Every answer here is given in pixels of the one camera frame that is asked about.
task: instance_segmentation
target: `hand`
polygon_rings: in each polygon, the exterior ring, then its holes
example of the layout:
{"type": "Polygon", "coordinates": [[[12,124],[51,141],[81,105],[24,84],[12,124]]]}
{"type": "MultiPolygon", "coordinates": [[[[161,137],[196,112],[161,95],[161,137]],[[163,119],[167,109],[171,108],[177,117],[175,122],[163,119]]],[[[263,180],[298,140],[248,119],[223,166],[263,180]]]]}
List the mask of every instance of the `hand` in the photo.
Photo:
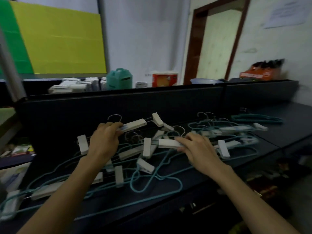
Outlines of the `hand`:
{"type": "Polygon", "coordinates": [[[121,122],[100,123],[96,131],[90,138],[89,152],[86,156],[100,168],[111,159],[116,153],[119,145],[118,137],[123,134],[119,127],[121,122]]]}
{"type": "Polygon", "coordinates": [[[213,180],[216,180],[220,173],[232,169],[219,159],[207,137],[188,133],[185,138],[176,137],[175,140],[185,146],[177,150],[186,153],[191,164],[213,180]]]}

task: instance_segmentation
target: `green board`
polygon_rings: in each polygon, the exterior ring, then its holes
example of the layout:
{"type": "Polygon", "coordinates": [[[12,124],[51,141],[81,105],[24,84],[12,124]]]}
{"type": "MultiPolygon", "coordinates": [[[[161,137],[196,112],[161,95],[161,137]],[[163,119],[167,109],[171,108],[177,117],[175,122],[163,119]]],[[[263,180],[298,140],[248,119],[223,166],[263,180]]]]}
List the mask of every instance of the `green board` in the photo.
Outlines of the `green board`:
{"type": "Polygon", "coordinates": [[[13,9],[7,0],[0,0],[0,27],[4,33],[18,73],[33,74],[33,69],[13,9]]]}

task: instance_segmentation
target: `yellow board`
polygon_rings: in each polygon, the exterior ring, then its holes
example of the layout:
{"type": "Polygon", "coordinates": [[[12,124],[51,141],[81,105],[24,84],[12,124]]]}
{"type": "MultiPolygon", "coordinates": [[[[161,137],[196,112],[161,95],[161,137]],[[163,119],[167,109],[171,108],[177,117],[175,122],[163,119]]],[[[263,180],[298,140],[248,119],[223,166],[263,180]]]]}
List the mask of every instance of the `yellow board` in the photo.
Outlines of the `yellow board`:
{"type": "Polygon", "coordinates": [[[106,73],[99,14],[10,3],[35,74],[106,73]]]}

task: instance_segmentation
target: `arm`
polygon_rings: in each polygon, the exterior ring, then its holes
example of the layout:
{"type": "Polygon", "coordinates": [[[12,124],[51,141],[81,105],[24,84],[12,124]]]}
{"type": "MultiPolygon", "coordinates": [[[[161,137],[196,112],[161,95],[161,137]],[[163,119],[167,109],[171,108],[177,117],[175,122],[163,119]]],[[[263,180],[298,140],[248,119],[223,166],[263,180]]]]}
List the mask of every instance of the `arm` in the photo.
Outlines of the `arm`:
{"type": "Polygon", "coordinates": [[[218,183],[253,234],[299,234],[282,216],[258,197],[230,166],[219,159],[207,137],[189,133],[185,138],[175,139],[185,146],[178,151],[186,153],[198,171],[218,183]]]}
{"type": "Polygon", "coordinates": [[[90,139],[89,152],[82,157],[64,184],[40,207],[18,234],[64,233],[96,175],[116,153],[123,124],[101,123],[90,139]]]}

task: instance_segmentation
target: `teal plastic container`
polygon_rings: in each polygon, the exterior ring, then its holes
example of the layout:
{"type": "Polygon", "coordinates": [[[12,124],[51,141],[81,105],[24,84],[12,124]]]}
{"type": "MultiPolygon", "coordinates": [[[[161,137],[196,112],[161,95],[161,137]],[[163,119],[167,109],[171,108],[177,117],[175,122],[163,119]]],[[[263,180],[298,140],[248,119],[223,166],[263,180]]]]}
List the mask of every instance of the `teal plastic container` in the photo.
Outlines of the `teal plastic container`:
{"type": "Polygon", "coordinates": [[[112,70],[106,76],[107,90],[125,90],[132,89],[132,75],[130,71],[124,68],[117,68],[112,70]]]}

